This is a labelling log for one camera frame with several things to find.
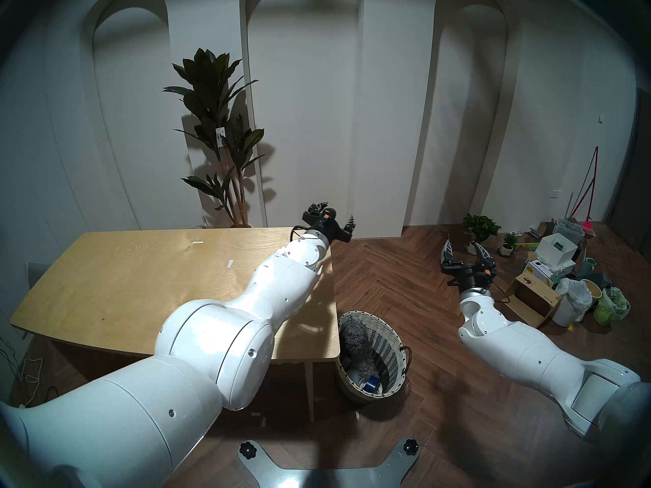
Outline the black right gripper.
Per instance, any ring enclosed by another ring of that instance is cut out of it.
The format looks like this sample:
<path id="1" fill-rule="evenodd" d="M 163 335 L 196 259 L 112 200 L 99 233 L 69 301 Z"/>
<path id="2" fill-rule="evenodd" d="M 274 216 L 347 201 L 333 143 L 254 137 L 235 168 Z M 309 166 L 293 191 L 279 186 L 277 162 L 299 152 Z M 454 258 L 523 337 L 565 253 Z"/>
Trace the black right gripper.
<path id="1" fill-rule="evenodd" d="M 459 292 L 472 288 L 488 289 L 497 275 L 496 263 L 490 253 L 480 244 L 475 243 L 477 261 L 475 264 L 455 262 L 450 239 L 447 239 L 441 251 L 441 272 L 452 277 L 447 286 L 456 286 Z"/>

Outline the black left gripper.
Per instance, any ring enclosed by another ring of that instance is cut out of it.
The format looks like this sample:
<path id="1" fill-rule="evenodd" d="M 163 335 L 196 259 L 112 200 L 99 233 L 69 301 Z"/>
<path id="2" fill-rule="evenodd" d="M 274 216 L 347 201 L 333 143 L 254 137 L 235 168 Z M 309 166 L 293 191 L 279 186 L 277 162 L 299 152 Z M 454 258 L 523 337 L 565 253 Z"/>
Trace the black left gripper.
<path id="1" fill-rule="evenodd" d="M 328 243 L 342 241 L 349 243 L 355 229 L 354 216 L 350 215 L 347 224 L 342 228 L 336 220 L 337 212 L 328 207 L 328 202 L 312 203 L 303 213 L 303 221 L 308 224 L 308 230 L 316 230 L 328 239 Z"/>

